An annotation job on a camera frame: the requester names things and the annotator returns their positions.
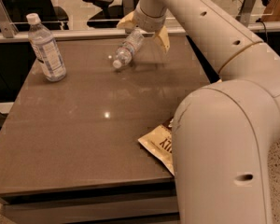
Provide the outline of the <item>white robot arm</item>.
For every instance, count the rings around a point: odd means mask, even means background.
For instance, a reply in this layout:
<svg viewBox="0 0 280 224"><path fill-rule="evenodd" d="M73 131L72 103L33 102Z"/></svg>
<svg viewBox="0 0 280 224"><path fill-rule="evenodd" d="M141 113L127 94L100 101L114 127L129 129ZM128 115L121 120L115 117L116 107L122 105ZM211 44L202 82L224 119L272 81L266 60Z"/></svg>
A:
<svg viewBox="0 0 280 224"><path fill-rule="evenodd" d="M268 152L280 138L280 57L211 0L140 0L119 22L169 48L171 12L220 80L189 94L172 129L181 224L273 224Z"/></svg>

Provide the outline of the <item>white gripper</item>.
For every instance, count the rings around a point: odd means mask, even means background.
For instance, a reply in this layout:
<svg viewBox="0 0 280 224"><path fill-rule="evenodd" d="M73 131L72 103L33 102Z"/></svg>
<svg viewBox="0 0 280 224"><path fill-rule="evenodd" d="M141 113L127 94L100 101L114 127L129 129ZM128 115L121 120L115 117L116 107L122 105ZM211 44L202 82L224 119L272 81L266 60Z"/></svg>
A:
<svg viewBox="0 0 280 224"><path fill-rule="evenodd" d="M134 12L124 16L117 24L118 29L133 29L136 25L142 30L153 33L153 41L161 48L164 53L170 49L170 39L167 28L164 25L167 7L149 7L144 10L140 4Z"/></svg>

